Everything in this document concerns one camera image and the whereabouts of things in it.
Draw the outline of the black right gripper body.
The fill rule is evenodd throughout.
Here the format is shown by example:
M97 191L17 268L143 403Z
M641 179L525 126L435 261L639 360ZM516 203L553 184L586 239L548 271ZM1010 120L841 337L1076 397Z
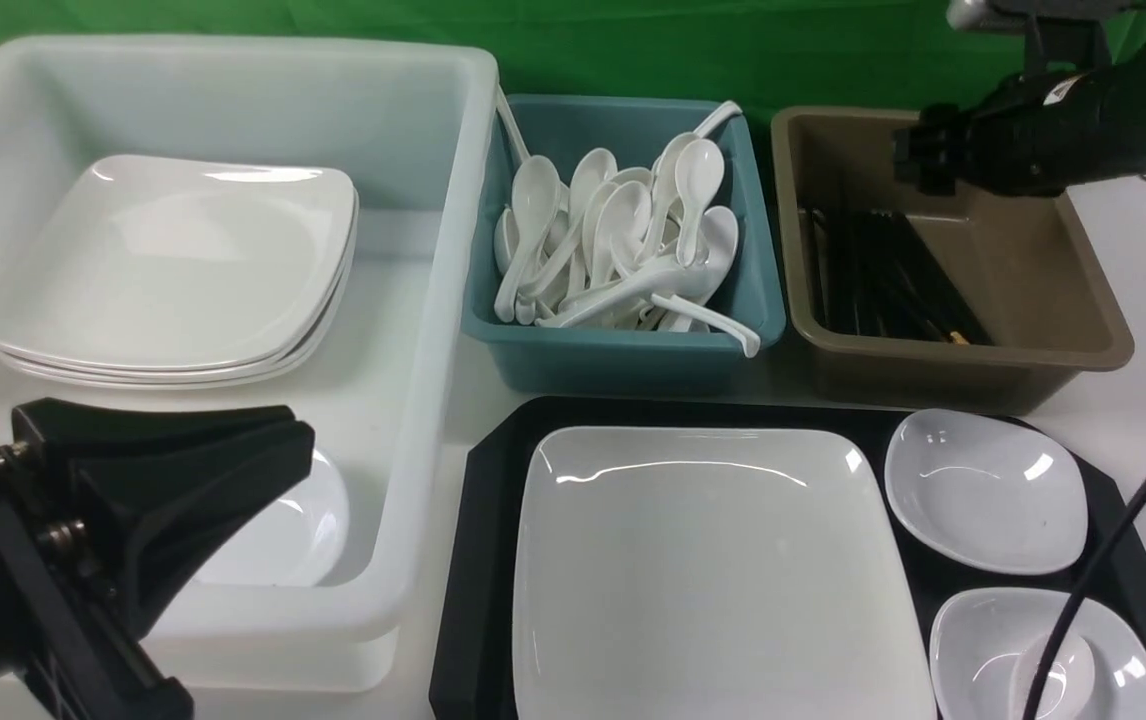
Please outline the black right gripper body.
M1021 72L974 108L925 108L893 133L893 172L931 196L957 183L1054 197L1080 183L1146 181L1146 42L1114 63L1102 19L1026 19Z

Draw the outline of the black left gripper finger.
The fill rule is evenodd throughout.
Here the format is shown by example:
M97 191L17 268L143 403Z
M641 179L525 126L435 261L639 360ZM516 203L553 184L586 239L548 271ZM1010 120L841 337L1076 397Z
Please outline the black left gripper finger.
M147 637L223 543L308 477L313 451L313 428L295 420L172 454L73 460L74 516L133 637Z
M80 459L172 454L289 421L295 413L282 405L154 413L38 398L11 409L11 438L38 468L53 469Z

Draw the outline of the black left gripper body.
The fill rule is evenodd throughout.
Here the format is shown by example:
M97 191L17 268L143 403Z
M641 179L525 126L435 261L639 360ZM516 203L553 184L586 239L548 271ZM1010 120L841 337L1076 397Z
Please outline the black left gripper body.
M52 719L190 719L193 694L142 648L152 592L126 574L112 518L78 509L92 465L160 449L143 414L60 400L11 410L0 446L0 676Z

